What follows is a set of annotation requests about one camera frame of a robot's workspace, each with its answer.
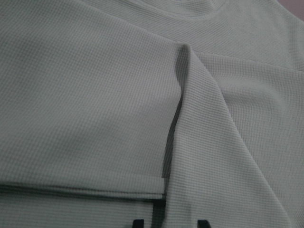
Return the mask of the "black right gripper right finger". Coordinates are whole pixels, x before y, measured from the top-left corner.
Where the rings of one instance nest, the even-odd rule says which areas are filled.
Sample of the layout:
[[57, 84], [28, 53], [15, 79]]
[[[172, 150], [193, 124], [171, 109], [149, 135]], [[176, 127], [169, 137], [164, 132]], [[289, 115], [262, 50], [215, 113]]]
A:
[[207, 220], [198, 220], [197, 228], [211, 228], [211, 225]]

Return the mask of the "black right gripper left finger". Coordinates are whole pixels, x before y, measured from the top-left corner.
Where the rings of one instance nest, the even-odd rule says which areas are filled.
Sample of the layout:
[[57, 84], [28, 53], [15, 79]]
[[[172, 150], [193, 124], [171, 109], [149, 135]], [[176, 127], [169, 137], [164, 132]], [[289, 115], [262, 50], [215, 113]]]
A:
[[144, 219], [133, 220], [132, 228], [144, 228]]

